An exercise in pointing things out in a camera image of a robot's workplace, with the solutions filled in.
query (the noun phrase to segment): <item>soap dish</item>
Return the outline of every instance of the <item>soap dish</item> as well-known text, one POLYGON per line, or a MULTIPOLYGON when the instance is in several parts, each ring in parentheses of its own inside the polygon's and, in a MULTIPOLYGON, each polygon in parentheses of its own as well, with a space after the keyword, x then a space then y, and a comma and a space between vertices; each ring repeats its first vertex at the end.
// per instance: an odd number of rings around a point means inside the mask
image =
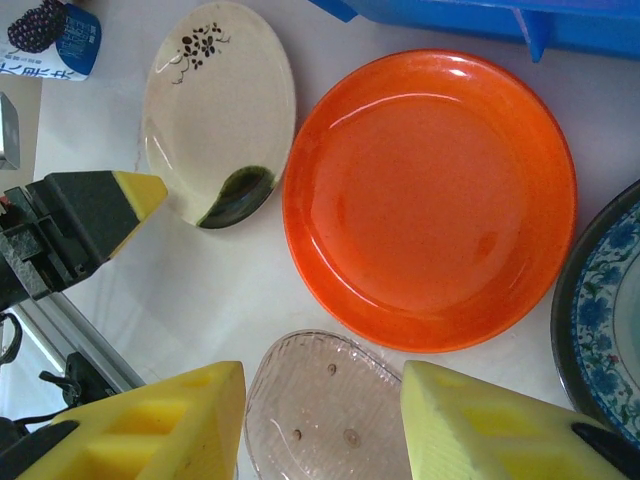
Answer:
POLYGON ((247 401, 245 439, 258 477, 411 480, 400 388, 397 373, 347 338, 282 338, 247 401))

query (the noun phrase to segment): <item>blackberry image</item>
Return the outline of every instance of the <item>blackberry image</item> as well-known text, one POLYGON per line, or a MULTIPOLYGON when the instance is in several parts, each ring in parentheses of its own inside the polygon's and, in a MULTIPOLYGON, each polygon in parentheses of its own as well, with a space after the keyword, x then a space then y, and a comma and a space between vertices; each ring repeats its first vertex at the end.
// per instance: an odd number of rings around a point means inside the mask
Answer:
POLYGON ((7 29, 9 43, 27 53, 44 52, 64 35, 67 7, 58 0, 43 0, 7 29))

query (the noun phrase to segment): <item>dark plate rim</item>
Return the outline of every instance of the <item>dark plate rim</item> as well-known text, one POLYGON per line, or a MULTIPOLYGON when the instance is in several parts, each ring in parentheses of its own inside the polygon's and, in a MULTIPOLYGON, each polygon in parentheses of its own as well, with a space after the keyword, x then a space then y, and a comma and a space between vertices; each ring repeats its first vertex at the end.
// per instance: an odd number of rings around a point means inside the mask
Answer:
POLYGON ((596 215, 572 249, 558 277, 551 304, 551 347, 562 387, 576 410, 595 418, 614 430, 618 430, 618 428, 609 420, 603 408, 598 405, 591 388, 582 377, 572 347, 571 310, 575 289, 589 255, 596 248, 602 236, 639 201, 640 180, 627 187, 596 215))

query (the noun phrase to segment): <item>gray metal object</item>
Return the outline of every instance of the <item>gray metal object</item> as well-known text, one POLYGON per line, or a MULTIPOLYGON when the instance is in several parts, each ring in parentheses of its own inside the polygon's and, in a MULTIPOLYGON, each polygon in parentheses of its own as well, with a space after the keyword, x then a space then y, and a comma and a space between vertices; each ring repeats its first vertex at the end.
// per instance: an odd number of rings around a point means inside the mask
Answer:
POLYGON ((64 295, 25 300, 13 310, 58 364, 80 352, 118 393, 145 384, 64 295))
POLYGON ((18 110, 0 92, 0 170, 20 168, 20 125, 18 110))

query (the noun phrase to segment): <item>black cable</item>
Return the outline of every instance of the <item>black cable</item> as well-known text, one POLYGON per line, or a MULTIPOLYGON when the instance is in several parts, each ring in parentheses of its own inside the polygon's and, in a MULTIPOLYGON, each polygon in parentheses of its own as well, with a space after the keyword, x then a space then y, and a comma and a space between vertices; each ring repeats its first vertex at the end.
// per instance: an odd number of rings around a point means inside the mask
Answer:
POLYGON ((30 425, 32 423, 43 423, 53 420, 57 415, 66 412, 67 410, 71 410, 72 407, 63 408, 55 413, 50 413, 49 415, 41 415, 39 417, 24 417, 18 420, 14 420, 13 423, 18 425, 30 425))
POLYGON ((13 313, 2 312, 0 313, 0 326, 2 326, 7 319, 13 324, 14 334, 9 347, 0 355, 0 365, 13 362, 18 356, 20 345, 22 345, 22 327, 20 326, 20 322, 18 322, 18 319, 13 313))

